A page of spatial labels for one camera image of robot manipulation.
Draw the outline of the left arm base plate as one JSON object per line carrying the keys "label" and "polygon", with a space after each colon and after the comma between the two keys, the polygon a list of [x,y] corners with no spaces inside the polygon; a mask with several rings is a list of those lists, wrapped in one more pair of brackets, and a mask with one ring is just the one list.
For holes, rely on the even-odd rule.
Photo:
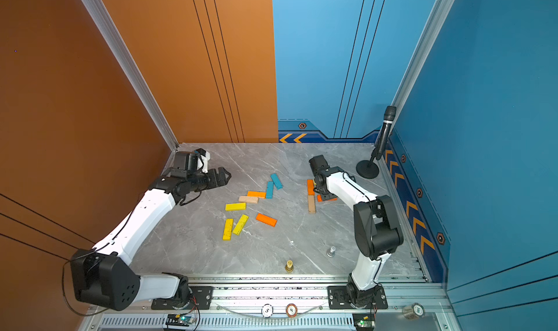
{"label": "left arm base plate", "polygon": [[192,309],[209,310],[212,303],[213,287],[211,286],[189,286],[185,296],[174,296],[173,298],[154,299],[151,304],[152,310],[186,310]]}

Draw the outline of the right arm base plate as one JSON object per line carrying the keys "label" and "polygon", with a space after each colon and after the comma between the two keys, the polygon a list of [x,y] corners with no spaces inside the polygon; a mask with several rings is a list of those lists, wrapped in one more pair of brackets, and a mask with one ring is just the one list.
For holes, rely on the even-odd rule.
{"label": "right arm base plate", "polygon": [[357,290],[352,284],[328,286],[330,309],[388,309],[384,288],[377,285],[368,290]]}

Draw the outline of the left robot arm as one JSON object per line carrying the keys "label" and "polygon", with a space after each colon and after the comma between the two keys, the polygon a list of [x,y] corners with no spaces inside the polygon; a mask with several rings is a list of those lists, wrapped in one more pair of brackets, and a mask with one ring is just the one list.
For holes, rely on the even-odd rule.
{"label": "left robot arm", "polygon": [[188,306],[193,292],[181,274],[136,274],[134,256],[160,220],[175,206],[186,205],[190,193],[226,186],[225,168],[208,171],[170,169],[155,180],[134,210],[90,250],[77,250],[68,261],[77,301],[123,311],[131,304],[153,300],[171,309]]}

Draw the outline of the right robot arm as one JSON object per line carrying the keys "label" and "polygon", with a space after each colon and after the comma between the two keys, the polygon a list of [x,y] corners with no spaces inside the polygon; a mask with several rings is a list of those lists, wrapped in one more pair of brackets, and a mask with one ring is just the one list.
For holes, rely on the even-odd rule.
{"label": "right robot arm", "polygon": [[332,167],[323,155],[309,160],[315,192],[324,200],[337,198],[353,211],[354,236],[359,256],[347,283],[347,300],[334,300],[331,307],[340,309],[387,309],[387,297],[379,277],[387,261],[404,243],[395,203],[388,195],[379,196],[365,190],[352,176]]}

